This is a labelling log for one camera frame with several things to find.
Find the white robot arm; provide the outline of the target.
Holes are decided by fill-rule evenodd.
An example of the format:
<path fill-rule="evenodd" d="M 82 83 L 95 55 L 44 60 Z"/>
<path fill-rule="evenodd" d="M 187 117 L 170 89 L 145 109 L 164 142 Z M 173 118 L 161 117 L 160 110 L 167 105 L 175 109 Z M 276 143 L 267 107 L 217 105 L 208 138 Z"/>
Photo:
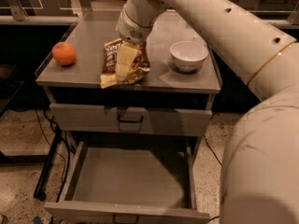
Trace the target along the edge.
<path fill-rule="evenodd" d="M 142 43 L 173 8 L 260 99 L 221 166 L 220 224 L 299 224 L 299 62 L 290 35 L 229 0 L 127 0 L 118 31 Z"/>

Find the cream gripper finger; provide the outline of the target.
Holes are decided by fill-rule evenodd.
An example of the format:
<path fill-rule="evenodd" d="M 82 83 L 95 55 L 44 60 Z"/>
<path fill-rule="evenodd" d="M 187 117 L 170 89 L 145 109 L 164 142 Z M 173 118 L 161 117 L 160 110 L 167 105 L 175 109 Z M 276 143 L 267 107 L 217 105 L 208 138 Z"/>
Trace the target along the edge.
<path fill-rule="evenodd" d="M 117 80 L 124 81 L 126 79 L 137 53 L 138 49 L 136 45 L 125 42 L 120 46 L 117 52 L 117 64 L 115 68 Z"/>

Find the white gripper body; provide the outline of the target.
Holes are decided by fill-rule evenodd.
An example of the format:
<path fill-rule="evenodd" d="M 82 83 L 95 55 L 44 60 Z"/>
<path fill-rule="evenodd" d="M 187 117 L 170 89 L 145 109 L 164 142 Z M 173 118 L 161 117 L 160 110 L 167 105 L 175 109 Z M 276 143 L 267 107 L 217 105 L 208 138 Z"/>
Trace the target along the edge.
<path fill-rule="evenodd" d="M 117 31 L 122 40 L 138 45 L 146 41 L 152 28 L 139 26 L 129 18 L 123 9 L 118 19 Z"/>

